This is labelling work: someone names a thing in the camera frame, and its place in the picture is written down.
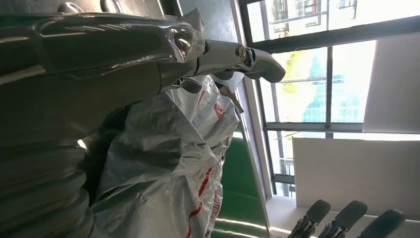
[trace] bolt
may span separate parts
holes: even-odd
[[[247,57],[247,53],[246,53],[245,47],[242,46],[242,45],[236,46],[235,53],[236,53],[236,56],[238,57],[238,59],[240,61],[244,61],[246,59],[246,57]]]
[[[58,6],[58,12],[62,13],[83,13],[83,10],[72,2],[65,2]]]

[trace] screw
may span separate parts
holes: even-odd
[[[235,50],[236,56],[240,61],[244,61],[247,57],[245,47],[242,45],[237,45]]]

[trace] white board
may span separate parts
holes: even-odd
[[[367,215],[394,208],[420,220],[420,142],[293,138],[293,148],[297,207],[360,200]]]
[[[420,34],[378,40],[364,131],[420,133],[419,90]]]

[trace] glass pane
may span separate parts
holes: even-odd
[[[326,48],[273,54],[285,67],[277,84],[261,80],[267,122],[325,122]]]
[[[293,143],[292,138],[325,138],[325,132],[309,132],[309,131],[282,131],[281,140],[283,145],[283,155],[286,159],[293,159]]]
[[[325,138],[324,132],[268,131],[270,156],[275,174],[295,175],[292,138]]]
[[[420,134],[338,133],[338,132],[335,132],[334,139],[420,141]]]
[[[418,0],[264,0],[247,7],[254,42],[420,14]]]
[[[294,184],[275,183],[278,196],[291,197],[296,199],[296,187]]]
[[[376,41],[333,46],[332,122],[364,121],[375,46]]]
[[[389,21],[420,14],[418,0],[331,0],[329,30]]]

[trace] window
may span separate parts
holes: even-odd
[[[252,42],[259,42],[417,16],[420,1],[255,0],[247,10]]]
[[[277,84],[256,81],[274,194],[299,196],[294,137],[420,140],[362,133],[376,40],[420,33],[420,1],[252,1],[241,7],[243,17],[258,9],[254,28],[244,24],[248,46],[271,53],[286,70]]]

